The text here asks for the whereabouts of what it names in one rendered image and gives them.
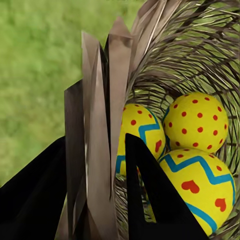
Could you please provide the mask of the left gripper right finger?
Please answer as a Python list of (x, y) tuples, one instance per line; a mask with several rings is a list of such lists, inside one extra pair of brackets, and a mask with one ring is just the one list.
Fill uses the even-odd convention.
[[(129, 240), (210, 240), (145, 142), (125, 135)], [(143, 208), (139, 168), (156, 219)]]

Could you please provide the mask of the wicker basket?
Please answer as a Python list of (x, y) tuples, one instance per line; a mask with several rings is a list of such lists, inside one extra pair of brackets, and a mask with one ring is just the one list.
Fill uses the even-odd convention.
[[(226, 138), (215, 156), (220, 159), (224, 149), (222, 162), (226, 163), (229, 155), (227, 146), (230, 146), (231, 152), (236, 147), (228, 168), (231, 169), (235, 157), (232, 176), (237, 178), (235, 187), (238, 188), (240, 174), (236, 174), (236, 171), (240, 162), (240, 158), (237, 162), (240, 144), (239, 128), (236, 133), (234, 119), (240, 125), (240, 115), (227, 93), (230, 92), (240, 107), (233, 94), (235, 91), (240, 99), (240, 86), (233, 83), (224, 72), (240, 84), (240, 74), (230, 65), (233, 61), (240, 67), (235, 61), (240, 60), (240, 50), (231, 48), (240, 49), (240, 39), (225, 33), (240, 37), (240, 31), (233, 27), (235, 24), (240, 25), (240, 0), (205, 0), (203, 4), (198, 3), (200, 1), (145, 0), (136, 13), (130, 32), (118, 13), (104, 49), (98, 38), (81, 30), (82, 79), (63, 91), (67, 203), (57, 226), (57, 240), (129, 240), (125, 229), (129, 228), (127, 179), (120, 179), (116, 174), (124, 106), (138, 104), (148, 109), (155, 107), (158, 108), (154, 112), (156, 116), (159, 112), (164, 115), (166, 109), (161, 105), (163, 101), (168, 102), (167, 95), (176, 100), (185, 93), (195, 91), (208, 94), (196, 82), (196, 77), (215, 89), (209, 95), (219, 95), (222, 106), (226, 106), (231, 113), (228, 118), (232, 119), (236, 143), (228, 129), (231, 142), (227, 143)], [(219, 2), (227, 6), (210, 6)], [(230, 12), (225, 10), (234, 7), (239, 9)], [(190, 11), (195, 8), (195, 12)], [(212, 12), (221, 13), (205, 15)], [(216, 18), (223, 15), (230, 16)], [(195, 20), (205, 18), (216, 20), (194, 23)], [(231, 21), (226, 20), (228, 18)], [(216, 26), (217, 24), (225, 26)], [(211, 30), (191, 29), (197, 26)], [(188, 31), (209, 37), (185, 34)], [(181, 36), (191, 38), (178, 39)], [(196, 41), (200, 44), (188, 44)], [(226, 58), (211, 53), (212, 50), (204, 48), (206, 44)], [(232, 56), (222, 49), (229, 51)], [(205, 50), (209, 55), (199, 50)], [(219, 63), (210, 58), (218, 59)], [(194, 62), (200, 62), (202, 66)], [(234, 76), (222, 65), (227, 66)], [(190, 71), (190, 68), (198, 73)], [(167, 73), (169, 70), (174, 70), (179, 75)], [(200, 75), (204, 75), (209, 82)], [(183, 82), (188, 83), (189, 87)], [(135, 89), (148, 93), (135, 94)], [(228, 105), (222, 94), (226, 96)], [(150, 97), (161, 99), (161, 102)], [(237, 116), (233, 115), (230, 104)], [(142, 177), (138, 178), (143, 209), (148, 212), (147, 191)], [(228, 225), (223, 232), (217, 234), (215, 231), (209, 235), (210, 240), (224, 240), (222, 237), (235, 228), (228, 240), (234, 240), (240, 235), (239, 205), (240, 195), (228, 219), (234, 212), (237, 212), (237, 216), (224, 222), (219, 228)]]

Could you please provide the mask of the easter egg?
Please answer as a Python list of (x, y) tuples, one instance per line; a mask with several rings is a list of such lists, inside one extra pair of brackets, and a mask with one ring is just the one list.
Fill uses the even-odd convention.
[[(167, 152), (166, 135), (159, 117), (147, 106), (129, 103), (123, 107), (120, 137), (116, 158), (116, 174), (126, 178), (126, 134), (141, 138), (160, 165), (160, 157)], [(141, 177), (137, 166), (138, 176)]]
[[(236, 199), (236, 183), (227, 165), (206, 151), (182, 148), (160, 157), (160, 166), (205, 233), (210, 236), (228, 219)], [(156, 218), (146, 192), (149, 218)]]
[(229, 118), (214, 96), (189, 92), (171, 102), (161, 116), (165, 143), (169, 151), (182, 148), (216, 153), (226, 141)]

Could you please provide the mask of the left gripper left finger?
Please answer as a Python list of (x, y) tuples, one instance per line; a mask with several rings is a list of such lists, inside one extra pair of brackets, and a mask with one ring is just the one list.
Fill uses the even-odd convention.
[(55, 240), (66, 194), (63, 136), (0, 187), (0, 240)]

